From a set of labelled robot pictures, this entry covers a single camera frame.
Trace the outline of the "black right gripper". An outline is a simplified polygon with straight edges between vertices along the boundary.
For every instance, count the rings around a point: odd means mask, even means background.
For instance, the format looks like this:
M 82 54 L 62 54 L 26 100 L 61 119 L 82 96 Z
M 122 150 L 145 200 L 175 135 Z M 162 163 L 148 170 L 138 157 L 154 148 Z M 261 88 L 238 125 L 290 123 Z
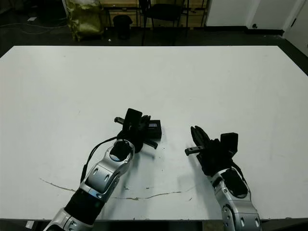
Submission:
M 191 126 L 191 135 L 196 146 L 185 149 L 185 154 L 197 154 L 197 160 L 206 176 L 212 177 L 234 165 L 232 158 L 238 151 L 238 138 L 211 140 L 199 126 Z

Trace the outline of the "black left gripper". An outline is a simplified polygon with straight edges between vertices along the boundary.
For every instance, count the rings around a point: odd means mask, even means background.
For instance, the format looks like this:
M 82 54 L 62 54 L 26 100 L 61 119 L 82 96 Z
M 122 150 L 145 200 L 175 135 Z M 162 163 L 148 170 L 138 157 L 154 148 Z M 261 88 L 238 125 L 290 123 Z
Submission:
M 116 117 L 114 121 L 123 126 L 117 138 L 131 142 L 135 153 L 139 152 L 144 144 L 157 149 L 158 143 L 155 140 L 158 139 L 158 120 L 151 120 L 150 115 L 144 115 L 128 120 Z

